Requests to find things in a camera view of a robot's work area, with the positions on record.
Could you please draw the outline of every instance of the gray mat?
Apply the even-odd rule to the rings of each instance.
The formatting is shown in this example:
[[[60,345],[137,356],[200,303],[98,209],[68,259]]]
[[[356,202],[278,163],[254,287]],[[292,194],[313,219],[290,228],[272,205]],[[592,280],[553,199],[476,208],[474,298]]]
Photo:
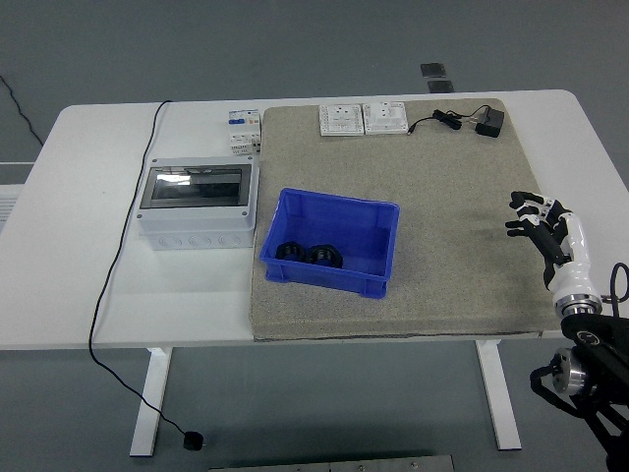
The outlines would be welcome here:
[[[499,100],[406,103],[471,113]],[[255,339],[508,334],[558,329],[533,244],[505,235],[513,190],[538,186],[505,115],[497,139],[430,120],[412,136],[322,137],[316,106],[266,110],[251,321]],[[386,298],[264,279],[259,250],[284,187],[401,208]]]

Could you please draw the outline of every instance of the black cable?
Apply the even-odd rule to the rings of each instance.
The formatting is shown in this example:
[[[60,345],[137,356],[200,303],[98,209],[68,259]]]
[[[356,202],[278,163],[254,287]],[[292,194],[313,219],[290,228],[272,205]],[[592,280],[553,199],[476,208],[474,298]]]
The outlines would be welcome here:
[[[618,270],[622,268],[625,271],[625,276],[627,277],[627,291],[625,294],[618,298],[616,295],[616,277],[618,276]],[[611,311],[613,312],[613,316],[615,318],[620,318],[620,311],[618,310],[618,305],[626,302],[629,299],[629,267],[624,263],[617,263],[613,269],[611,270],[611,277],[609,278],[609,298],[611,303]]]
[[[491,108],[491,107],[489,105],[481,105],[476,110],[474,110],[472,113],[470,113],[469,115],[462,115],[462,114],[457,113],[456,111],[453,111],[453,110],[448,110],[448,111],[445,112],[445,114],[446,115],[451,115],[451,116],[453,116],[455,118],[472,118],[474,115],[476,115],[483,108]]]
[[[93,349],[93,338],[94,338],[94,329],[96,327],[96,320],[98,319],[98,311],[100,309],[100,303],[102,302],[102,299],[105,295],[105,291],[107,290],[107,286],[109,285],[109,279],[111,278],[111,274],[113,273],[114,267],[116,266],[116,264],[118,263],[118,259],[120,259],[120,254],[122,253],[122,247],[125,241],[125,235],[127,232],[127,225],[129,224],[129,218],[131,217],[131,213],[134,209],[134,205],[136,204],[136,199],[138,197],[138,190],[140,189],[140,183],[142,181],[142,177],[143,177],[143,172],[144,172],[144,166],[146,163],[146,156],[148,155],[148,149],[150,148],[150,145],[153,141],[153,136],[155,134],[155,125],[157,123],[157,115],[159,114],[159,110],[161,110],[162,106],[164,106],[166,103],[171,103],[172,100],[165,100],[162,101],[161,104],[159,105],[159,107],[157,108],[157,111],[155,111],[155,116],[153,117],[153,126],[152,129],[150,131],[150,138],[148,138],[148,143],[146,144],[146,149],[144,150],[144,154],[142,157],[142,166],[140,168],[140,173],[138,174],[138,180],[136,182],[136,189],[134,190],[134,197],[131,200],[131,204],[129,205],[129,209],[127,210],[127,216],[125,217],[125,223],[123,225],[123,230],[122,230],[122,234],[120,235],[120,242],[118,244],[118,251],[116,251],[116,256],[114,256],[114,260],[111,263],[111,265],[109,266],[109,270],[107,270],[107,276],[105,277],[105,283],[102,286],[102,290],[100,291],[100,295],[98,295],[98,300],[96,301],[96,308],[94,309],[94,317],[91,321],[91,328],[89,329],[89,341],[88,341],[88,347],[89,347],[89,355],[91,356],[91,359],[100,367],[102,367],[105,371],[107,371],[109,374],[111,374],[112,376],[114,376],[116,378],[116,380],[122,384],[122,386],[124,388],[126,388],[127,390],[133,392],[135,395],[137,395],[140,400],[150,409],[156,411],[157,413],[159,413],[159,416],[162,420],[164,420],[166,423],[170,423],[171,425],[173,425],[175,428],[177,428],[179,430],[179,432],[182,435],[186,435],[186,433],[184,432],[184,430],[182,430],[179,425],[177,423],[175,423],[174,421],[169,420],[168,418],[166,418],[163,413],[161,412],[161,410],[159,408],[156,408],[155,406],[151,405],[150,403],[148,403],[146,401],[146,399],[143,397],[143,395],[141,393],[139,393],[137,390],[135,390],[134,388],[132,388],[131,386],[127,385],[119,376],[118,374],[116,374],[112,369],[110,369],[109,367],[107,367],[105,364],[103,364],[102,362],[100,362],[98,359],[96,359],[96,356],[94,354],[94,349]]]
[[[436,120],[436,118],[434,118],[433,116],[427,116],[426,118],[422,118],[420,120],[417,120],[415,123],[413,123],[411,126],[409,126],[409,131],[406,132],[407,135],[412,135],[413,132],[415,131],[415,127],[418,125],[418,123],[421,123],[423,121],[427,121],[427,120]]]
[[[30,133],[35,136],[35,139],[39,141],[39,145],[43,147],[43,141],[41,140],[41,138],[37,135],[37,133],[35,132],[35,130],[32,128],[32,123],[30,122],[30,119],[27,117],[27,115],[25,115],[22,112],[22,107],[20,106],[20,103],[18,102],[18,100],[16,99],[16,96],[13,93],[13,89],[11,88],[11,86],[9,84],[7,84],[7,81],[4,80],[4,77],[0,76],[0,81],[2,81],[2,83],[7,87],[7,89],[9,89],[9,95],[11,95],[11,99],[13,99],[13,101],[15,102],[16,106],[18,107],[18,113],[20,113],[20,116],[23,117],[25,120],[27,120],[27,123],[29,123],[29,129],[30,129]]]
[[[457,113],[456,111],[453,111],[453,110],[448,110],[445,113],[442,113],[439,110],[434,110],[434,113],[432,114],[432,116],[427,116],[426,118],[421,118],[421,119],[417,120],[415,123],[413,123],[411,126],[409,126],[409,130],[406,132],[406,134],[407,135],[412,135],[413,132],[415,131],[415,128],[417,127],[418,123],[421,123],[422,121],[439,120],[439,118],[437,116],[435,116],[435,114],[437,112],[439,114],[441,114],[441,116],[448,117],[448,118],[453,118],[454,120],[459,120],[461,118],[471,118],[474,115],[476,115],[483,108],[491,109],[491,107],[489,105],[481,105],[476,110],[474,110],[474,112],[470,113],[469,115],[462,115],[461,113]]]

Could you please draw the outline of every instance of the metal plate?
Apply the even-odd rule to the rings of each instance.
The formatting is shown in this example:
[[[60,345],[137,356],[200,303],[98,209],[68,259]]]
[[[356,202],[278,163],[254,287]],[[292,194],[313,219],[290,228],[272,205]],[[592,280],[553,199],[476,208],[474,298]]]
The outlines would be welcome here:
[[[404,457],[397,459],[320,462],[315,464],[271,465],[232,469],[222,472],[454,472],[452,456]]]
[[[430,93],[452,93],[454,87],[450,81],[429,81]]]
[[[445,67],[438,62],[422,64],[422,75],[424,77],[445,77]]]

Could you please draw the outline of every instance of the black cord on floor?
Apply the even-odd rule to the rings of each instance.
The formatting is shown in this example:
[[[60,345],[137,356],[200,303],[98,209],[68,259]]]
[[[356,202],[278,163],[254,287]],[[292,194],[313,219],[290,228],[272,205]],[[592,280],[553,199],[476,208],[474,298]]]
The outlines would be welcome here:
[[[4,80],[4,77],[0,76],[0,81],[2,81],[2,83],[7,87],[7,89],[9,89],[9,95],[11,95],[11,99],[15,102],[16,106],[18,107],[18,113],[20,113],[20,116],[23,117],[25,120],[27,120],[27,123],[29,123],[29,130],[30,133],[35,136],[35,139],[39,141],[39,145],[43,147],[43,141],[41,140],[41,138],[37,135],[37,133],[35,132],[35,130],[32,128],[32,123],[30,122],[30,119],[27,117],[27,115],[25,115],[22,112],[22,107],[20,106],[20,103],[18,102],[18,100],[16,99],[16,96],[13,92],[13,89],[11,88],[11,86],[9,84],[7,84],[7,81]]]
[[[131,204],[129,205],[129,209],[127,210],[127,216],[125,217],[125,223],[123,225],[122,234],[120,235],[120,242],[118,244],[118,251],[116,251],[116,255],[114,256],[114,260],[111,263],[111,265],[109,266],[109,270],[107,271],[107,276],[105,277],[105,282],[104,282],[104,284],[102,286],[102,290],[100,291],[100,295],[98,295],[98,300],[96,301],[96,308],[94,309],[94,316],[93,316],[93,319],[91,321],[91,328],[89,329],[88,347],[89,347],[89,355],[91,356],[91,359],[97,365],[99,365],[105,371],[107,371],[109,374],[114,376],[116,378],[116,380],[120,384],[122,384],[122,386],[124,388],[126,388],[127,390],[129,390],[129,391],[133,392],[135,395],[137,395],[148,408],[150,408],[150,409],[156,411],[157,413],[159,413],[159,416],[160,416],[160,418],[162,420],[164,420],[166,423],[170,423],[171,425],[173,425],[175,428],[177,428],[179,430],[179,432],[182,435],[185,436],[186,433],[184,432],[184,430],[182,430],[179,427],[179,425],[177,425],[177,423],[175,423],[174,421],[171,421],[168,418],[166,418],[159,408],[156,408],[155,406],[153,406],[150,403],[148,403],[141,393],[139,393],[137,390],[135,390],[131,386],[127,385],[120,378],[120,376],[118,376],[118,374],[116,374],[112,369],[110,369],[105,364],[103,364],[98,359],[96,359],[96,355],[94,354],[94,349],[93,349],[94,329],[96,327],[96,320],[98,319],[98,311],[100,309],[100,303],[102,302],[102,299],[103,299],[103,297],[105,295],[105,292],[107,290],[107,286],[109,285],[109,280],[111,278],[111,274],[113,273],[114,267],[118,263],[118,260],[120,259],[120,254],[122,253],[123,244],[125,242],[125,235],[126,235],[126,232],[127,232],[127,225],[129,224],[129,218],[131,217],[131,213],[132,213],[132,211],[134,209],[134,205],[136,204],[136,199],[138,197],[138,191],[140,189],[140,183],[141,183],[142,177],[143,177],[144,166],[146,164],[146,156],[148,155],[148,150],[149,150],[150,145],[151,145],[151,143],[153,141],[153,136],[155,135],[155,126],[156,126],[156,123],[157,123],[157,115],[159,114],[159,110],[161,110],[161,108],[166,103],[171,103],[171,100],[163,101],[159,105],[159,107],[157,108],[157,111],[155,111],[155,116],[153,118],[153,126],[152,126],[152,129],[150,131],[150,138],[148,138],[148,143],[146,144],[146,149],[144,150],[144,154],[143,154],[143,157],[142,157],[142,166],[140,168],[140,173],[138,174],[138,180],[136,181],[136,189],[134,190],[134,197],[132,198]]]

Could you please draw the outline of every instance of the power cord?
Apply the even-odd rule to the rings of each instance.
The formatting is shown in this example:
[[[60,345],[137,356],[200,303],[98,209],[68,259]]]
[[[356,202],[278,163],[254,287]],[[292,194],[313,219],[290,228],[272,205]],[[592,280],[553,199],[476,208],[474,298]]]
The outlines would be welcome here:
[[[133,208],[134,208],[134,206],[136,204],[136,199],[138,198],[138,192],[139,192],[139,189],[140,189],[140,183],[142,181],[144,167],[146,165],[146,156],[148,155],[148,150],[150,149],[150,145],[152,144],[152,141],[153,141],[153,136],[155,135],[155,126],[156,126],[156,123],[157,123],[157,116],[159,115],[159,111],[161,110],[161,108],[166,103],[172,103],[172,100],[162,101],[161,104],[159,105],[159,107],[157,108],[157,110],[155,111],[155,115],[153,117],[153,126],[152,126],[152,129],[150,130],[150,138],[148,138],[148,143],[146,144],[146,149],[144,150],[144,154],[143,154],[143,157],[142,157],[142,166],[140,168],[140,173],[138,175],[138,180],[136,181],[136,189],[134,190],[134,197],[132,198],[131,204],[129,205],[129,209],[127,210],[127,216],[125,217],[125,222],[124,222],[124,225],[123,225],[122,234],[120,235],[120,242],[118,243],[118,250],[116,251],[116,255],[114,256],[113,262],[109,266],[109,270],[107,270],[107,276],[105,277],[105,282],[104,282],[104,284],[102,286],[102,290],[100,291],[100,295],[98,295],[98,299],[96,301],[96,306],[95,306],[95,309],[94,309],[94,315],[93,315],[93,319],[91,321],[91,328],[89,329],[89,340],[88,340],[87,346],[89,348],[89,355],[91,356],[91,359],[98,366],[102,367],[105,371],[107,371],[109,374],[111,374],[124,388],[126,388],[128,391],[131,391],[132,393],[134,393],[148,408],[150,408],[151,410],[157,412],[159,414],[159,417],[162,420],[164,420],[166,423],[170,423],[171,425],[173,425],[175,428],[177,428],[177,430],[179,430],[179,432],[182,435],[184,435],[184,448],[189,449],[189,450],[200,450],[202,448],[202,445],[203,445],[203,436],[201,434],[199,434],[199,433],[197,433],[195,431],[184,432],[184,430],[182,430],[177,423],[175,423],[174,421],[169,420],[168,418],[166,418],[159,408],[157,408],[157,407],[151,405],[150,403],[148,403],[148,401],[146,401],[146,399],[143,397],[143,395],[141,393],[139,393],[137,390],[135,390],[134,388],[132,388],[131,386],[126,384],[120,378],[120,376],[118,376],[118,374],[116,374],[111,368],[109,368],[108,366],[106,366],[105,364],[100,362],[96,358],[96,355],[95,355],[94,349],[93,349],[94,329],[96,328],[96,320],[98,319],[98,312],[100,310],[100,304],[101,304],[102,299],[103,299],[103,297],[105,295],[105,292],[107,291],[107,286],[109,285],[109,280],[111,279],[111,274],[113,273],[113,270],[114,270],[116,264],[118,263],[118,260],[120,259],[120,254],[122,253],[122,248],[123,248],[123,244],[124,244],[124,241],[125,241],[125,236],[126,236],[126,233],[127,233],[127,225],[129,224],[129,219],[131,218],[131,213],[132,213]]]
[[[625,277],[627,280],[627,290],[625,294],[618,298],[616,294],[616,278],[618,276],[618,271],[623,269],[625,272]],[[611,277],[609,278],[609,296],[603,296],[601,299],[604,303],[611,304],[611,311],[613,312],[613,316],[615,318],[620,318],[620,311],[618,309],[618,305],[623,302],[626,302],[629,299],[629,267],[625,263],[616,263],[611,270]]]
[[[35,130],[32,128],[32,123],[30,122],[30,119],[27,117],[27,115],[25,115],[22,112],[22,107],[20,106],[20,103],[16,99],[16,96],[15,96],[15,93],[13,92],[13,89],[11,88],[11,86],[9,84],[7,84],[7,81],[5,81],[4,77],[0,76],[0,81],[2,81],[2,83],[6,86],[6,88],[9,89],[9,95],[11,95],[11,99],[15,102],[16,106],[18,107],[18,113],[20,113],[20,116],[23,117],[27,121],[27,123],[29,123],[30,133],[33,136],[35,136],[35,139],[39,142],[39,145],[43,147],[43,141],[37,135]]]
[[[472,118],[474,115],[476,115],[483,108],[486,108],[487,110],[491,110],[492,109],[489,105],[481,105],[474,112],[470,113],[469,115],[463,115],[463,114],[457,113],[456,111],[453,111],[453,110],[448,110],[445,113],[442,112],[441,110],[434,110],[432,112],[432,116],[427,116],[426,118],[421,118],[421,119],[417,120],[415,123],[413,123],[411,126],[409,126],[409,131],[407,131],[406,134],[407,135],[412,135],[413,132],[415,131],[415,128],[417,127],[417,125],[419,123],[421,123],[423,121],[427,121],[427,120],[437,120],[437,121],[443,123],[444,125],[449,126],[453,130],[460,130],[461,129],[461,125],[462,125],[461,118]]]

